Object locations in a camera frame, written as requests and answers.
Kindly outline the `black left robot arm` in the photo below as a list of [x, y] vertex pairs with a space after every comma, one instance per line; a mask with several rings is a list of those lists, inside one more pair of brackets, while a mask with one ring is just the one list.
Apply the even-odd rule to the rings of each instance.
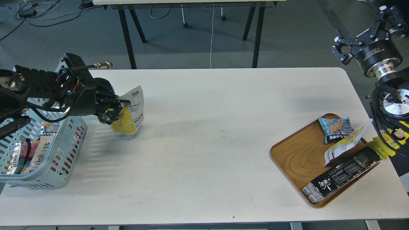
[[90, 68], [109, 69], [111, 62], [86, 65], [76, 54], [66, 53], [62, 66], [56, 72], [30, 69], [19, 65], [15, 71], [1, 70], [1, 122], [12, 121], [1, 127], [1, 139], [22, 129], [34, 111], [46, 122], [59, 122], [69, 116], [95, 115], [102, 123], [118, 120], [129, 100], [120, 99], [111, 83], [93, 78]]

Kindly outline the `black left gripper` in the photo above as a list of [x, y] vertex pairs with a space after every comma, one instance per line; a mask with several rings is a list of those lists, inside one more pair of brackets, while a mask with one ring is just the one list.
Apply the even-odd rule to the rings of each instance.
[[116, 98], [111, 83], [103, 78], [94, 78], [95, 87], [85, 90], [70, 108], [70, 116], [97, 116], [99, 122], [112, 124], [119, 119], [129, 100]]

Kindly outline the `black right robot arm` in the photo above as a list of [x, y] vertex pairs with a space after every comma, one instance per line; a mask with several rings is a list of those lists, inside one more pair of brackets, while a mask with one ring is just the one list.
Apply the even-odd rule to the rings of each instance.
[[369, 103], [374, 128], [390, 150], [408, 157], [408, 73], [397, 71], [403, 57], [390, 39], [397, 31], [408, 31], [399, 8], [381, 6], [374, 26], [355, 38], [336, 29], [331, 49], [342, 64], [355, 58], [365, 77], [377, 79]]

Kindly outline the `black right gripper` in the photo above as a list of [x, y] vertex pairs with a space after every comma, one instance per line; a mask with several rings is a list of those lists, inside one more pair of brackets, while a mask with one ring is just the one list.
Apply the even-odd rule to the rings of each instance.
[[[390, 37], [394, 32], [399, 32], [403, 36], [408, 35], [408, 24], [396, 5], [380, 6], [377, 12], [378, 18], [372, 28], [373, 40], [381, 37], [381, 31], [385, 31], [386, 37]], [[333, 54], [344, 65], [356, 57], [365, 77], [381, 78], [396, 71], [396, 67], [403, 61], [402, 55], [390, 38], [365, 43], [356, 38], [344, 38], [338, 28], [335, 28], [335, 31], [335, 44], [331, 47]]]

